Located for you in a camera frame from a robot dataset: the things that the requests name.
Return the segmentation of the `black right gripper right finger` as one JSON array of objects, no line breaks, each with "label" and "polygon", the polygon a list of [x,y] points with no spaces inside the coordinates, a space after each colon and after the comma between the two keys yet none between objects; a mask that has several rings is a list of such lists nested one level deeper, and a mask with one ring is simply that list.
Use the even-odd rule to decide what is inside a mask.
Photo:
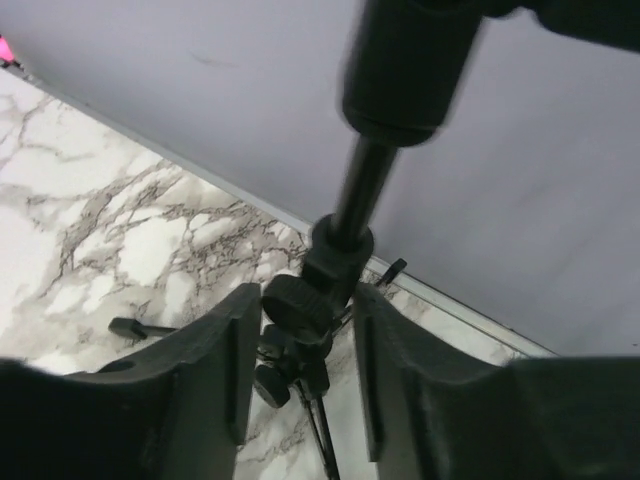
[{"label": "black right gripper right finger", "polygon": [[354,296],[369,456],[382,479],[635,479],[639,361],[529,358],[494,366]]}]

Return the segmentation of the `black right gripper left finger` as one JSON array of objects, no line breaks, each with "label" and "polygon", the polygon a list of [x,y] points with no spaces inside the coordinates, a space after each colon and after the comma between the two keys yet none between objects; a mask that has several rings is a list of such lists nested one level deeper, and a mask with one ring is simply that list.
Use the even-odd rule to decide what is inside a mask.
[{"label": "black right gripper left finger", "polygon": [[247,432],[260,288],[94,373],[1,363],[5,479],[230,479]]}]

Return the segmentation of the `black tripod shock-mount stand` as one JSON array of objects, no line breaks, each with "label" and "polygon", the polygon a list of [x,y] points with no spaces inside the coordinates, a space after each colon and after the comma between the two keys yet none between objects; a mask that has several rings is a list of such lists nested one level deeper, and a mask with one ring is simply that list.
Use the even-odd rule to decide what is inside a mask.
[{"label": "black tripod shock-mount stand", "polygon": [[443,124],[481,22],[516,1],[367,1],[345,65],[342,111],[358,140],[336,211],[313,227],[299,275],[264,290],[269,318],[258,343],[257,393],[270,406],[297,392],[325,474],[339,475],[322,398],[326,357],[351,325],[354,296],[374,247],[369,221],[400,150],[427,142]]}]

